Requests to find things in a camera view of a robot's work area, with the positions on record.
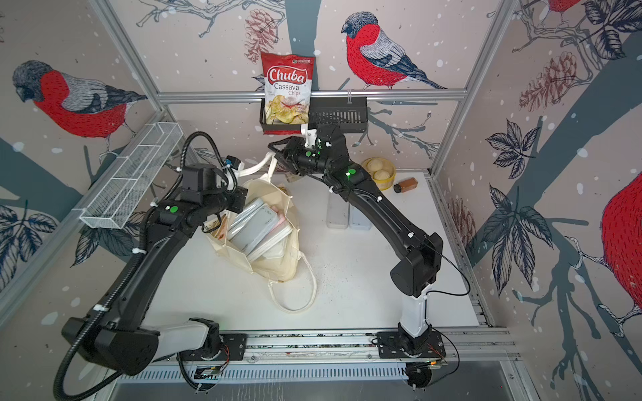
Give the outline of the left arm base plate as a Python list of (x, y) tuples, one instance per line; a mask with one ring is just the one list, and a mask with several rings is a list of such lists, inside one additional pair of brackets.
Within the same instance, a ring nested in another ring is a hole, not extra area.
[(247, 345), (245, 333), (223, 333), (218, 339), (207, 339), (199, 349), (186, 350), (180, 353), (187, 362), (235, 362), (242, 361)]

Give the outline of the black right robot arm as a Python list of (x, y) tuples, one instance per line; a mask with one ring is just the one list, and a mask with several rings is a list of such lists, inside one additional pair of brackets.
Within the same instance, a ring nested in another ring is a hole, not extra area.
[(295, 175), (311, 176), (359, 210), (391, 245), (399, 262), (391, 280), (404, 295), (396, 341), (411, 358), (443, 356), (441, 337), (428, 322), (428, 295), (441, 269), (443, 240), (427, 235), (381, 192), (364, 167), (351, 160), (346, 138), (337, 125), (323, 125), (314, 140), (288, 136), (269, 143), (279, 165)]

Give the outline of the light blue pencil case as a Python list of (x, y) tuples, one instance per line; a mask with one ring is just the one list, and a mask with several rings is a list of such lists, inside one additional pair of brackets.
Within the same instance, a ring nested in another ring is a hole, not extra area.
[(370, 220), (358, 208), (349, 204), (349, 228), (352, 230), (369, 231), (372, 227)]

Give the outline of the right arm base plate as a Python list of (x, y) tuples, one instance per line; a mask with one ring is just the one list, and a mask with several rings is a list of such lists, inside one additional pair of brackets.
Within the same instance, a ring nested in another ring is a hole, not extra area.
[(444, 343), (436, 329), (428, 328), (417, 338), (402, 328), (378, 332), (371, 340), (381, 359), (444, 359)]

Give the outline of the cream canvas tote bag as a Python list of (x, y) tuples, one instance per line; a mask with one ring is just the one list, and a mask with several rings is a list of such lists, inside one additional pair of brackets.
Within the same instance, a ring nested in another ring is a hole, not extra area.
[[(272, 182), (277, 164), (276, 155), (269, 151), (257, 165), (240, 170), (238, 175), (246, 177), (267, 167), (261, 177), (240, 185), (247, 191), (240, 212), (223, 212), (205, 223), (204, 232), (217, 255), (267, 279), (270, 296), (279, 309), (298, 313), (312, 307), (318, 285), (311, 264), (299, 249), (299, 217), (293, 198)], [(301, 263), (309, 270), (312, 291), (304, 306), (291, 309), (277, 300), (274, 285), (292, 280)]]

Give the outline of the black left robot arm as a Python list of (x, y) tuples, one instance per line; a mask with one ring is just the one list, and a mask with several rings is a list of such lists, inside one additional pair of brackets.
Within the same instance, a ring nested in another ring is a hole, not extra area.
[[(175, 256), (210, 216), (240, 212), (247, 190), (237, 183), (238, 159), (222, 158), (209, 134), (189, 135), (173, 187), (143, 216), (139, 244), (110, 289), (84, 317), (72, 317), (62, 330), (70, 343), (53, 380), (57, 400), (83, 400), (122, 375), (149, 364), (197, 350), (208, 358), (229, 352), (218, 323), (190, 318), (177, 326), (144, 328), (151, 301)], [(65, 376), (76, 355), (112, 370), (112, 376), (80, 394), (65, 392)]]

